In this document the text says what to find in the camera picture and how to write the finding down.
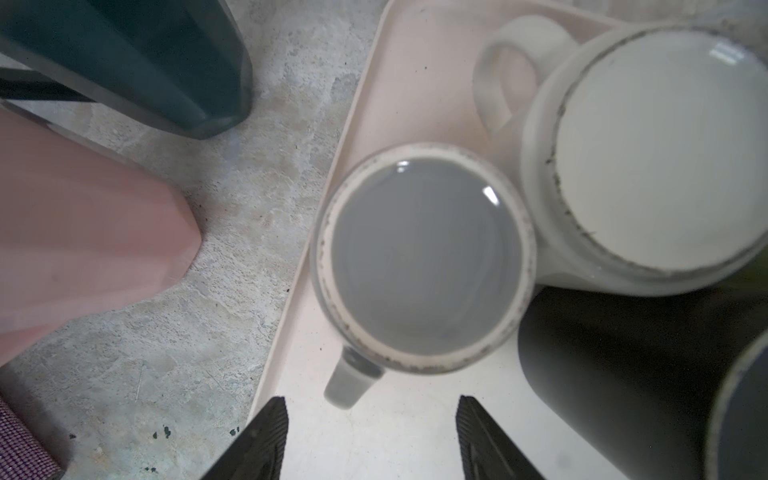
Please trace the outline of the grey mug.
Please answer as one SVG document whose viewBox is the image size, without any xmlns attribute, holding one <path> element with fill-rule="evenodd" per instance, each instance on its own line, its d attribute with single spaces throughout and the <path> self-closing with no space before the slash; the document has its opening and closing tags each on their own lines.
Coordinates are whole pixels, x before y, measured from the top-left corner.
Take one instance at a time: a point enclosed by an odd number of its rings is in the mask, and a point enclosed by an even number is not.
<svg viewBox="0 0 768 480">
<path fill-rule="evenodd" d="M 444 143 L 377 151 L 325 201 L 312 283 L 344 342 L 325 398 L 353 407 L 388 370 L 466 368 L 518 328 L 537 242 L 523 199 L 494 165 Z"/>
</svg>

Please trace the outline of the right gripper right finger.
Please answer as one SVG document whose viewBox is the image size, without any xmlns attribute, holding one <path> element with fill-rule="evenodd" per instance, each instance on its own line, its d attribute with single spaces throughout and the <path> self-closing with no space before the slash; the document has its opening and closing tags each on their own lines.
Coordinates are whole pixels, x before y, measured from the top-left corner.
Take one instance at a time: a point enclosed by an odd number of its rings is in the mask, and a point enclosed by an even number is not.
<svg viewBox="0 0 768 480">
<path fill-rule="evenodd" d="M 475 397 L 460 397 L 455 420 L 466 479 L 544 480 Z"/>
</svg>

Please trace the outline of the dark green mug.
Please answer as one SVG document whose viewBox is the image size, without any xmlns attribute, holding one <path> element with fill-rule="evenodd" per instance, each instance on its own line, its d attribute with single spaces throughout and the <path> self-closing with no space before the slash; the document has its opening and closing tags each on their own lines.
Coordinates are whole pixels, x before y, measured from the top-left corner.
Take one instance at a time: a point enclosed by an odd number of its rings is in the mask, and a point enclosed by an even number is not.
<svg viewBox="0 0 768 480">
<path fill-rule="evenodd" d="M 252 65 L 227 4 L 1 4 L 4 100 L 96 102 L 153 128 L 207 139 L 251 112 Z"/>
</svg>

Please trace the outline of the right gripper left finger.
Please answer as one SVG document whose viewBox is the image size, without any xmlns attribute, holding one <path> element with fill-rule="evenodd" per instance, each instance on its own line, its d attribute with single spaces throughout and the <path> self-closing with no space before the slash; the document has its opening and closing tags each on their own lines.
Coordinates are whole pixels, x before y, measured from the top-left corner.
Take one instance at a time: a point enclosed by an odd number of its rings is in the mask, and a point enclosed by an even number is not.
<svg viewBox="0 0 768 480">
<path fill-rule="evenodd" d="M 272 397 L 203 475 L 203 480 L 278 480 L 289 431 L 284 397 Z"/>
</svg>

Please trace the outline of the pink mug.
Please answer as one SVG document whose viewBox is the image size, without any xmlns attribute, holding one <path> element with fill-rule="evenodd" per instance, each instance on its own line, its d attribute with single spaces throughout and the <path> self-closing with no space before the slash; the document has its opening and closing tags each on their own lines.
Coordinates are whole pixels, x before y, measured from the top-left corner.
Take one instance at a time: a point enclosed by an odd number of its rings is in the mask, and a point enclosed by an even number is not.
<svg viewBox="0 0 768 480">
<path fill-rule="evenodd" d="M 1 359 L 79 317 L 177 284 L 202 234 L 184 196 L 137 163 L 1 106 Z"/>
</svg>

